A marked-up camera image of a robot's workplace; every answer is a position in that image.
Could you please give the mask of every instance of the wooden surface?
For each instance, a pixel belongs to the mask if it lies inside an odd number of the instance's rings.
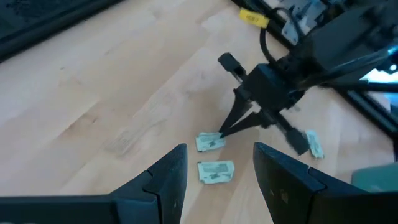
[[[0,64],[0,194],[106,194],[185,142],[182,223],[271,223],[252,146],[297,158],[276,128],[195,149],[198,133],[221,126],[237,86],[217,58],[231,52],[248,71],[265,62],[258,29],[237,15],[227,0],[127,0]],[[326,154],[301,161],[347,182],[393,161],[390,140],[333,91],[311,89],[298,105],[284,114],[314,129]],[[197,162],[217,159],[234,161],[233,181],[201,184]]]

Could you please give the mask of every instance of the yellow tag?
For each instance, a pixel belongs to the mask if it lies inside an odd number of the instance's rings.
[[[269,23],[269,18],[263,16],[260,13],[252,12],[247,9],[241,9],[239,17],[244,22],[248,22],[262,28],[266,28]]]

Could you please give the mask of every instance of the black keyboard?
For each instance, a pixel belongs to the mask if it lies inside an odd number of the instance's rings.
[[[0,0],[0,62],[121,0]]]

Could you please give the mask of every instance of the paper money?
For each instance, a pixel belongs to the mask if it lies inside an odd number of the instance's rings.
[[[200,133],[195,142],[198,152],[214,150],[225,146],[225,139],[221,138],[221,133]]]
[[[317,133],[315,131],[308,130],[305,132],[305,134],[307,134],[311,154],[317,159],[325,158]]]
[[[204,184],[219,184],[232,180],[235,167],[232,161],[198,162],[198,171]]]

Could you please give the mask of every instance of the wood grain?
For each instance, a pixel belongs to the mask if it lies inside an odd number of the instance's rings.
[[[182,223],[272,223],[252,164],[264,142],[349,182],[354,170],[393,161],[392,143],[331,90],[311,89],[300,129],[320,136],[326,158],[297,157],[275,128],[227,137],[197,153],[233,102],[234,78],[217,58],[247,69],[265,62],[256,27],[227,0],[125,0],[0,64],[0,195],[106,194],[180,142],[188,144]],[[268,38],[275,57],[287,53]],[[197,162],[232,159],[232,182],[203,185]]]

